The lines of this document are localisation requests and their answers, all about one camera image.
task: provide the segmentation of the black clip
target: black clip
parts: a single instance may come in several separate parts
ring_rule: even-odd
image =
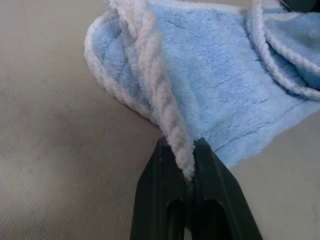
[[[187,183],[165,138],[137,184],[130,240],[262,240],[242,190],[202,138]]]

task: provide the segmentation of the crumpled towel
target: crumpled towel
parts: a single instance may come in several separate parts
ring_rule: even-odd
[[[320,109],[320,15],[107,0],[84,56],[99,84],[159,125],[187,180],[204,137],[227,167]]]

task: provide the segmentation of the fuzzy fabric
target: fuzzy fabric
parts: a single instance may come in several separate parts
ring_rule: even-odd
[[[204,137],[227,167],[320,109],[319,13],[107,0],[84,56],[99,84],[158,124],[187,180]]]

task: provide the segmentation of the beige table surface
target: beige table surface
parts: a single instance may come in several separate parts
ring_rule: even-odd
[[[244,7],[250,0],[214,0]],[[127,240],[159,129],[83,57],[103,0],[0,1],[0,240]],[[232,169],[265,240],[320,239],[320,114]]]

